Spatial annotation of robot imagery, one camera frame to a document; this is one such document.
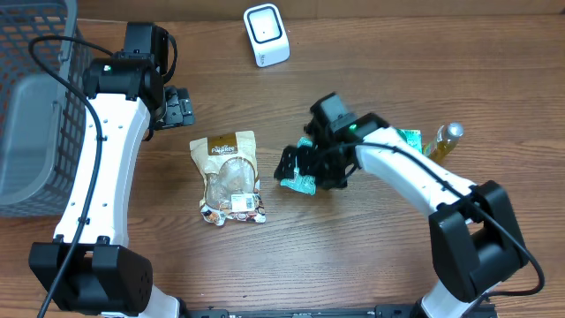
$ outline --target wooden table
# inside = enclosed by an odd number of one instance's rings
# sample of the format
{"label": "wooden table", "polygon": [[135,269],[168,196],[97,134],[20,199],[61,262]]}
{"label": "wooden table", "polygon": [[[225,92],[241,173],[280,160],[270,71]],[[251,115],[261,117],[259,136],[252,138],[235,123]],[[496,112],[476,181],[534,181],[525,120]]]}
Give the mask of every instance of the wooden table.
{"label": "wooden table", "polygon": [[[196,125],[158,132],[139,152],[129,208],[130,248],[155,283],[189,308],[258,310],[413,303],[435,284],[426,219],[364,172],[316,196],[273,179],[282,149],[303,135],[309,107],[332,91],[358,114],[421,129],[461,121],[445,165],[504,185],[547,286],[496,298],[501,317],[565,311],[565,19],[562,16],[285,21],[289,61],[254,65],[241,21],[163,23],[177,38],[172,83],[188,87]],[[125,24],[79,23],[85,38],[122,48]],[[203,184],[189,142],[254,130],[263,225],[205,223]],[[31,317],[45,291],[27,266],[58,219],[0,220],[0,316]],[[531,267],[501,288],[536,283]],[[75,317],[57,313],[50,317]]]}

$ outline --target snack bag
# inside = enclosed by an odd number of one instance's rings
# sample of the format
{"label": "snack bag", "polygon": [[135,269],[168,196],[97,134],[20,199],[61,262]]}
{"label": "snack bag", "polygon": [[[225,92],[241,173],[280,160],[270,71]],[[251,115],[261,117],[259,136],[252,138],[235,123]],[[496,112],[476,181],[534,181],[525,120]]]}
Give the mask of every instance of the snack bag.
{"label": "snack bag", "polygon": [[422,132],[418,129],[398,129],[396,131],[408,146],[422,153]]}
{"label": "snack bag", "polygon": [[226,218],[265,223],[255,158],[255,134],[234,132],[191,141],[191,157],[204,178],[200,213],[218,226]]}

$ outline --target olive oil bottle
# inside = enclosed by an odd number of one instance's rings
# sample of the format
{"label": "olive oil bottle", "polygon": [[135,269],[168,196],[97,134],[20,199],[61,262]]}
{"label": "olive oil bottle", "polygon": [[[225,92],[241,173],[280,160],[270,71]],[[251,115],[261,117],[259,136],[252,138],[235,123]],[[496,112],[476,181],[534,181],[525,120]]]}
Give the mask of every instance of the olive oil bottle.
{"label": "olive oil bottle", "polygon": [[443,125],[432,142],[424,146],[422,154],[436,163],[441,163],[443,158],[457,146],[463,134],[464,129],[460,123]]}

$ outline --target black cable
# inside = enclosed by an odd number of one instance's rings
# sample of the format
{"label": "black cable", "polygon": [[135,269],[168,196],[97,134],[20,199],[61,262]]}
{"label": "black cable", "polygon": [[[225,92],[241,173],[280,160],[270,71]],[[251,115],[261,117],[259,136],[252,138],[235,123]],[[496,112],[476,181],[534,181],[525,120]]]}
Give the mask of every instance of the black cable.
{"label": "black cable", "polygon": [[90,178],[90,185],[88,186],[87,197],[85,198],[85,205],[82,208],[82,214],[80,215],[79,225],[77,226],[77,231],[75,232],[74,237],[72,238],[72,242],[71,242],[71,246],[69,247],[69,251],[67,252],[67,255],[64,257],[63,263],[61,264],[61,268],[56,273],[55,279],[53,280],[53,283],[51,284],[51,287],[49,288],[49,291],[48,291],[47,295],[45,296],[45,300],[43,301],[43,304],[41,305],[41,310],[37,314],[38,318],[42,318],[47,313],[47,308],[49,307],[49,303],[53,299],[53,295],[55,294],[55,291],[57,290],[58,285],[61,283],[61,280],[63,279],[64,272],[69,267],[69,264],[71,263],[72,255],[73,255],[75,249],[77,248],[77,245],[79,244],[80,235],[82,234],[82,231],[85,227],[85,223],[87,222],[88,209],[90,208],[90,202],[92,201],[92,196],[93,196],[93,193],[94,193],[94,186],[96,185],[96,179],[98,177],[98,170],[100,169],[100,161],[101,161],[101,158],[102,158],[102,141],[104,140],[104,138],[102,137],[102,125],[100,124],[100,119],[96,115],[96,111],[94,111],[94,107],[88,101],[87,97],[84,94],[82,94],[82,92],[80,92],[69,81],[61,78],[56,72],[49,69],[48,66],[46,66],[35,55],[35,53],[34,53],[35,44],[37,44],[38,42],[44,42],[44,41],[49,41],[49,40],[65,40],[65,41],[70,41],[70,42],[76,42],[76,43],[79,43],[79,44],[82,44],[82,45],[86,45],[86,46],[93,48],[93,49],[98,49],[99,51],[102,51],[102,52],[104,52],[108,55],[112,55],[112,52],[110,52],[109,50],[104,49],[104,48],[102,48],[98,45],[92,44],[90,42],[86,42],[86,41],[81,40],[81,39],[75,39],[73,37],[62,36],[62,35],[47,35],[47,36],[36,37],[36,38],[32,39],[29,42],[29,45],[27,46],[27,50],[29,51],[29,55],[37,63],[37,65],[42,70],[44,70],[47,74],[49,74],[52,78],[54,78],[56,81],[61,83],[61,85],[66,87],[71,93],[73,93],[75,96],[77,96],[77,98],[79,98],[79,100],[81,102],[83,102],[85,104],[88,111],[90,112],[90,115],[92,116],[92,118],[94,120],[94,126],[96,127],[96,155],[95,155],[95,158],[94,158],[94,167],[93,167],[93,171],[92,171],[92,177]]}
{"label": "black cable", "polygon": [[155,129],[153,128],[153,120],[149,121],[149,133],[147,134],[147,137],[143,140],[143,141],[150,141],[153,138],[153,134]]}
{"label": "black cable", "polygon": [[169,34],[169,41],[170,44],[173,46],[173,51],[174,51],[173,64],[170,65],[169,71],[162,78],[164,84],[167,84],[170,81],[170,79],[173,78],[173,75],[175,74],[175,69],[177,68],[177,56],[178,56],[177,41],[175,41],[175,37],[170,34]]}
{"label": "black cable", "polygon": [[402,150],[402,149],[400,149],[396,146],[389,146],[389,145],[380,144],[380,143],[361,141],[361,142],[343,143],[341,145],[328,148],[328,149],[322,151],[318,155],[318,157],[321,159],[324,156],[329,155],[336,150],[341,150],[342,148],[354,148],[356,146],[368,146],[368,147],[383,148],[383,149],[392,150],[393,153],[399,153],[401,155],[404,155],[405,157],[407,157],[408,159],[413,161],[418,167],[420,167],[428,175],[430,175],[430,177],[435,179],[446,190],[449,190],[456,197],[463,200],[466,204],[468,204],[470,207],[472,207],[473,210],[476,213],[478,213],[481,217],[483,217],[486,222],[489,222],[501,234],[503,234],[505,237],[507,237],[512,242],[512,244],[514,244],[514,246],[518,250],[520,250],[520,252],[522,252],[526,256],[526,258],[531,262],[531,265],[533,266],[533,268],[536,270],[536,273],[538,274],[538,285],[536,287],[534,287],[530,290],[526,290],[526,291],[490,291],[490,292],[486,292],[478,298],[475,306],[480,305],[480,303],[484,299],[487,299],[487,298],[490,298],[490,297],[493,297],[493,296],[531,296],[531,295],[534,295],[534,294],[540,292],[544,288],[544,286],[546,284],[546,277],[544,275],[543,269],[539,265],[538,260],[536,260],[536,258],[530,253],[530,251],[528,251],[528,249],[525,246],[523,246],[520,242],[518,242],[516,240],[516,238],[514,238],[514,236],[512,236],[510,233],[508,233],[508,231],[506,231],[506,229],[504,229],[498,222],[496,222],[496,220],[494,220],[490,215],[488,215],[485,211],[483,211],[483,209],[481,209],[477,205],[473,204],[469,200],[469,198],[467,198],[466,196],[459,193],[453,186],[451,186],[449,184],[449,182],[445,181],[440,176],[438,176],[429,167],[427,167],[425,164],[420,162],[419,159],[416,158],[414,155],[412,155],[412,154],[410,154],[410,153],[408,153],[408,152],[406,152],[406,151],[404,151],[404,150]]}
{"label": "black cable", "polygon": [[345,174],[345,177],[343,177],[342,180],[339,182],[339,186],[346,183],[347,179],[349,179],[351,177],[351,175],[353,174],[353,172],[357,171],[357,169],[358,169],[358,166],[356,164],[354,164],[353,167]]}

